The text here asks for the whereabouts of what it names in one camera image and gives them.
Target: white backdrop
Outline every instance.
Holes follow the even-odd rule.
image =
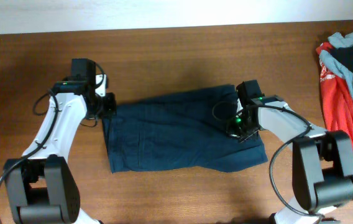
[[[353,19],[353,0],[0,0],[0,34]]]

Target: dark blue cloth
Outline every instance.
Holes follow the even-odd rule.
[[[233,85],[119,106],[111,121],[103,120],[111,171],[201,166],[235,172],[267,162],[259,137],[238,143],[226,135],[225,124],[212,115],[220,101],[236,103]]]

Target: brown wooden surface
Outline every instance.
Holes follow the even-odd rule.
[[[70,60],[78,57],[102,65],[118,103],[258,79],[265,94],[282,96],[324,126],[314,50],[334,32],[353,32],[353,21],[0,35],[0,173],[42,122],[32,114],[33,102],[67,76]],[[269,132],[260,134],[270,158],[281,143]],[[229,222],[282,208],[268,163],[231,174],[199,167],[111,174],[101,126],[79,128],[69,161],[82,208],[105,223]],[[290,198],[290,152],[278,159],[275,178]],[[11,223],[4,187],[0,212]],[[353,223],[353,202],[332,215]]]

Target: red cloth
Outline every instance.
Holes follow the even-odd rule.
[[[322,50],[332,48],[329,42],[316,49],[318,54]],[[330,131],[342,130],[346,132],[353,149],[353,99],[349,93],[345,79],[333,74],[320,60],[320,92],[323,104],[323,116],[326,127]]]

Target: white plastic part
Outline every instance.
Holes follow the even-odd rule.
[[[293,197],[289,202],[289,205],[291,205],[293,208],[297,209],[298,211],[308,213],[305,211],[303,208],[301,208],[300,204],[296,201],[296,198]],[[322,208],[318,211],[320,214],[327,214],[329,212],[334,211],[337,209],[334,206],[331,207],[326,207]],[[307,217],[307,216],[302,216],[299,215],[290,209],[284,207],[281,209],[279,212],[276,213],[275,215],[275,221],[276,224],[314,224],[317,223],[319,220],[318,217]]]
[[[265,105],[277,106],[293,111],[284,101],[274,101]],[[302,120],[292,114],[276,109],[258,108],[258,121],[262,128],[274,133],[282,142],[287,142],[306,129],[306,125]],[[324,135],[326,131],[327,129],[312,124],[312,130],[306,136],[315,138]]]
[[[58,113],[52,134],[44,144],[44,147],[33,156],[30,156],[29,159],[46,159],[49,155],[55,154],[63,156],[66,162],[68,160],[71,144],[81,120],[86,116],[87,108],[84,98],[81,95],[59,93],[56,95],[56,98],[60,112]],[[33,151],[37,147],[37,142],[43,141],[51,126],[54,115],[55,102],[51,97],[44,122],[32,144],[23,152],[23,156]]]
[[[78,212],[78,218],[73,224],[100,224],[99,221],[89,217],[82,209]]]
[[[104,79],[102,84],[97,87],[97,89],[95,89],[95,93],[98,94],[100,97],[104,97],[106,95],[106,75],[96,75],[96,84],[101,83],[102,78]]]

